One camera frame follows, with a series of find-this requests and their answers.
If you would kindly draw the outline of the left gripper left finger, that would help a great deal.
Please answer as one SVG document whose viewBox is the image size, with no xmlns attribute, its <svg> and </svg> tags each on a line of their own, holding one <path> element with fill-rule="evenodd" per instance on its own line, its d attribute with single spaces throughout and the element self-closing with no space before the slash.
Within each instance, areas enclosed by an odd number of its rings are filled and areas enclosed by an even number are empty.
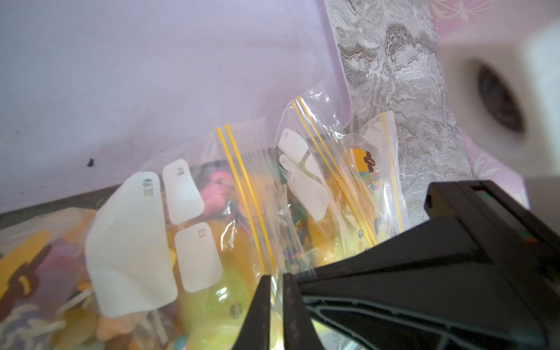
<svg viewBox="0 0 560 350">
<path fill-rule="evenodd" d="M 270 349 L 271 276 L 261 277 L 232 350 Z"/>
</svg>

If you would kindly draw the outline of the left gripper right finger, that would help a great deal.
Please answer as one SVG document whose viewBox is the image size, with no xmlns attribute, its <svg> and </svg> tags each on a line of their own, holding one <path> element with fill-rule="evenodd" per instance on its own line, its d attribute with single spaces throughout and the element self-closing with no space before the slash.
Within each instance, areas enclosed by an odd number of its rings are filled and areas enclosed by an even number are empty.
<svg viewBox="0 0 560 350">
<path fill-rule="evenodd" d="M 282 286 L 284 348 L 287 350 L 324 350 L 295 277 L 292 274 L 284 274 Z"/>
</svg>

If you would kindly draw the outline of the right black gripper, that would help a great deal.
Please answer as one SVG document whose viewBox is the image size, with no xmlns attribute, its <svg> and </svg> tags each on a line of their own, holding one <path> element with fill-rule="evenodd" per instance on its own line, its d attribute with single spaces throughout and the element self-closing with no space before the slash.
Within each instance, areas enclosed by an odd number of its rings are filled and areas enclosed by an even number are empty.
<svg viewBox="0 0 560 350">
<path fill-rule="evenodd" d="M 494 182 L 434 182 L 429 219 L 299 285 L 369 349 L 558 349 L 559 235 Z"/>
</svg>

